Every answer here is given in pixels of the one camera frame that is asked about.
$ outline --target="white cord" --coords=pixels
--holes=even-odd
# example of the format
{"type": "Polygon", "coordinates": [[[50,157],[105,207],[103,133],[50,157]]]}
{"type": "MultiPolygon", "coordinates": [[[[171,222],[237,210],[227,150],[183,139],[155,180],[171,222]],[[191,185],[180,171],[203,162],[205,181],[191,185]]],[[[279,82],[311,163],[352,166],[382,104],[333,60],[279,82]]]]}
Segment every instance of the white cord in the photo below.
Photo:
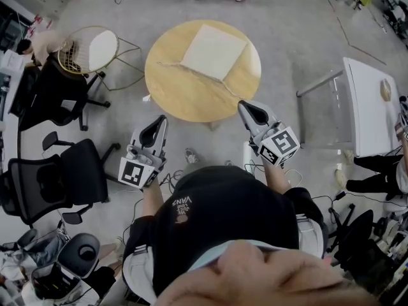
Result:
{"type": "Polygon", "coordinates": [[[109,196],[116,195],[117,193],[120,193],[121,191],[140,191],[140,190],[139,189],[122,189],[120,191],[115,191],[114,193],[109,194],[109,196]]]}
{"type": "Polygon", "coordinates": [[[20,17],[17,13],[17,19],[18,19],[18,24],[19,24],[19,28],[20,28],[20,33],[21,33],[21,38],[23,38],[23,31],[21,30],[21,21],[20,21],[20,17]]]}
{"type": "Polygon", "coordinates": [[[300,185],[300,183],[302,182],[302,180],[303,180],[302,174],[301,174],[298,170],[296,170],[296,169],[289,169],[287,172],[285,172],[285,176],[286,176],[286,174],[287,174],[289,171],[297,172],[297,174],[300,176],[300,181],[299,181],[298,184],[295,186],[295,187],[298,187],[298,186],[300,185]]]}

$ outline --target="white square pad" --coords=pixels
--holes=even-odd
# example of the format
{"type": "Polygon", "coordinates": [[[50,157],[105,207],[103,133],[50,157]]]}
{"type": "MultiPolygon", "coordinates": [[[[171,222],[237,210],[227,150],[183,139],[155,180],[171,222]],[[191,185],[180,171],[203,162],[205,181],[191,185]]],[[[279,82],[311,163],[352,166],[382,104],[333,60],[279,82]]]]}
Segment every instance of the white square pad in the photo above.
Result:
{"type": "Polygon", "coordinates": [[[223,81],[246,45],[236,36],[202,25],[180,64],[223,81]]]}

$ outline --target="round wooden table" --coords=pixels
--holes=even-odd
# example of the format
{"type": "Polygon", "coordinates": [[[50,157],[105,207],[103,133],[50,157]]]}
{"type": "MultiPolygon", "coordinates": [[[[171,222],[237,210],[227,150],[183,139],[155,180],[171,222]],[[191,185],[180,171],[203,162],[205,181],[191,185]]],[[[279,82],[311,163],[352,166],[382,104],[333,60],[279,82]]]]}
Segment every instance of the round wooden table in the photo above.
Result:
{"type": "Polygon", "coordinates": [[[248,42],[224,79],[236,95],[251,99],[261,80],[261,61],[252,42],[238,29],[215,20],[193,20],[165,32],[150,49],[145,66],[153,100],[172,116],[191,122],[214,122],[236,114],[240,98],[222,83],[182,66],[180,62],[200,27],[206,24],[248,42]]]}

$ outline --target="hair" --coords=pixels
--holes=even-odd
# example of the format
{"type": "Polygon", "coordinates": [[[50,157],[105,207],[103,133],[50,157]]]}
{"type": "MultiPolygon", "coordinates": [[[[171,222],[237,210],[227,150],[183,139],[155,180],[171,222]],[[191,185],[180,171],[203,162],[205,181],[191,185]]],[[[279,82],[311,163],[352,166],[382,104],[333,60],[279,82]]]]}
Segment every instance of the hair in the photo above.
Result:
{"type": "Polygon", "coordinates": [[[26,51],[30,45],[31,41],[24,38],[18,43],[16,52],[18,54],[23,54],[23,52],[26,51]]]}

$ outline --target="black office chair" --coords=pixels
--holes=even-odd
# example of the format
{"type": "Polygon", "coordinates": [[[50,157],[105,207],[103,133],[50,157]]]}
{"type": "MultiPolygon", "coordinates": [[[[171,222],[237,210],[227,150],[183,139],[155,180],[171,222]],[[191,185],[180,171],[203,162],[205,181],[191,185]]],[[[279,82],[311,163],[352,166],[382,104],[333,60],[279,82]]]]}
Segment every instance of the black office chair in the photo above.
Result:
{"type": "Polygon", "coordinates": [[[338,246],[339,241],[342,239],[342,237],[347,233],[347,226],[350,222],[351,216],[353,215],[354,209],[356,208],[356,205],[350,204],[349,205],[350,211],[347,214],[346,219],[344,220],[343,223],[340,222],[340,217],[338,213],[334,210],[334,208],[330,207],[329,208],[329,213],[334,215],[334,219],[337,225],[337,230],[329,234],[329,239],[336,237],[334,242],[330,247],[326,249],[326,252],[332,252],[336,246],[338,246]]]}
{"type": "MultiPolygon", "coordinates": [[[[354,205],[352,204],[351,211],[347,216],[348,221],[353,210],[354,205]]],[[[333,214],[336,222],[340,222],[338,214],[335,212],[333,214]]],[[[368,210],[357,217],[349,226],[340,224],[336,237],[339,251],[334,254],[334,258],[340,263],[343,270],[351,274],[357,284],[376,295],[392,280],[395,262],[380,250],[374,240],[370,239],[372,228],[381,225],[373,224],[373,219],[373,211],[368,210]]],[[[376,230],[380,234],[383,232],[381,229],[376,230]]]]}
{"type": "Polygon", "coordinates": [[[88,98],[88,91],[98,78],[95,75],[87,84],[82,75],[63,70],[54,55],[50,55],[41,72],[36,74],[35,82],[21,81],[18,86],[10,112],[19,117],[18,128],[25,131],[41,122],[51,120],[57,126],[65,126],[79,119],[80,130],[88,130],[84,125],[83,110],[87,103],[109,108],[110,102],[97,102],[88,98]],[[75,101],[72,110],[62,107],[64,100],[75,101]]]}
{"type": "Polygon", "coordinates": [[[89,139],[79,143],[62,142],[56,132],[43,140],[43,148],[52,145],[69,145],[60,156],[42,160],[11,159],[8,171],[0,176],[0,199],[4,211],[19,216],[25,224],[32,224],[45,214],[58,208],[87,205],[78,212],[64,213],[67,223],[79,224],[81,215],[93,203],[108,200],[106,175],[103,164],[118,143],[112,144],[100,158],[89,139]]]}

